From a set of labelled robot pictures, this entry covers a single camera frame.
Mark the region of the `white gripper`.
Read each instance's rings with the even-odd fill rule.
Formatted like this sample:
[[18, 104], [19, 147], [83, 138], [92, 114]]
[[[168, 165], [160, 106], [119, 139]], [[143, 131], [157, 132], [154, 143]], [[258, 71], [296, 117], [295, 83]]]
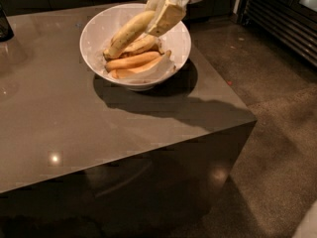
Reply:
[[[202, 0], [180, 0], [184, 3], [198, 3]], [[146, 33], [160, 37], [177, 25], [185, 16], [186, 8], [175, 0], [148, 0], [146, 11], [154, 11]]]

